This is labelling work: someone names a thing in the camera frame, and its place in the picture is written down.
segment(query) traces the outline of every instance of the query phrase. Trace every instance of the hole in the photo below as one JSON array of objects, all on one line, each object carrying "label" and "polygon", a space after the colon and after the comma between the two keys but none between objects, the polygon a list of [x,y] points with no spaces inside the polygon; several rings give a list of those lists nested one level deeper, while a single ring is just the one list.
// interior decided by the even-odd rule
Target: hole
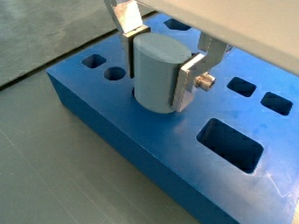
[{"label": "hole", "polygon": [[292,102],[284,97],[269,92],[265,93],[260,103],[264,107],[272,109],[281,116],[287,116],[289,114],[293,106]]},{"label": "hole", "polygon": [[82,61],[82,65],[88,68],[96,68],[106,62],[106,59],[97,54],[92,54]]},{"label": "hole", "polygon": [[187,24],[183,24],[180,21],[177,21],[176,19],[171,18],[166,21],[162,22],[165,24],[165,26],[171,29],[171,30],[176,30],[176,31],[188,31],[191,29],[191,27]]},{"label": "hole", "polygon": [[256,169],[263,146],[224,122],[209,119],[196,139],[243,172],[251,173]]},{"label": "hole", "polygon": [[253,94],[256,88],[256,85],[245,80],[241,80],[239,77],[235,77],[228,83],[228,89],[245,97],[249,97]]},{"label": "hole", "polygon": [[118,81],[121,80],[126,75],[126,71],[117,66],[110,67],[105,72],[104,72],[104,77],[109,81]]}]

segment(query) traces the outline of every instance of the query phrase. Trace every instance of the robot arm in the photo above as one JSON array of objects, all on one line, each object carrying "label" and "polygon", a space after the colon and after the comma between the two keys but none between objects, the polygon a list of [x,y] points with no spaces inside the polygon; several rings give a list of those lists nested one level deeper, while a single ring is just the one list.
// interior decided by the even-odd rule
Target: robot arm
[{"label": "robot arm", "polygon": [[[150,30],[142,24],[136,1],[105,0],[105,5],[120,32],[126,70],[133,78],[133,38]],[[196,54],[181,64],[172,100],[172,108],[176,111],[180,112],[192,101],[195,88],[201,88],[205,91],[211,89],[215,78],[208,71],[220,63],[227,47],[228,45],[216,38],[204,33],[200,35],[199,48],[207,54]]]}]

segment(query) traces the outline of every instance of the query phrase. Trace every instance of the hex bolt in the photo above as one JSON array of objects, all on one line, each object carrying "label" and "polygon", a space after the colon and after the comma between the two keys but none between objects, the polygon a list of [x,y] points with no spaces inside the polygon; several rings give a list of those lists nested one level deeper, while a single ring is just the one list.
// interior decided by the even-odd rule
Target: hex bolt
[{"label": "hex bolt", "polygon": [[209,73],[203,73],[200,76],[195,78],[195,87],[201,88],[204,91],[209,91],[216,78],[209,75]]}]

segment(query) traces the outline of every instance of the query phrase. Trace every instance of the gray plastic cylinder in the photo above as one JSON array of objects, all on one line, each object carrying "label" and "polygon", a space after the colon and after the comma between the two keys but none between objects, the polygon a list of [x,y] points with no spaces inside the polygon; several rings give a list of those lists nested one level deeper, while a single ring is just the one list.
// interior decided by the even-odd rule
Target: gray plastic cylinder
[{"label": "gray plastic cylinder", "polygon": [[175,39],[154,33],[134,37],[134,99],[156,113],[171,113],[179,65],[192,56]]}]

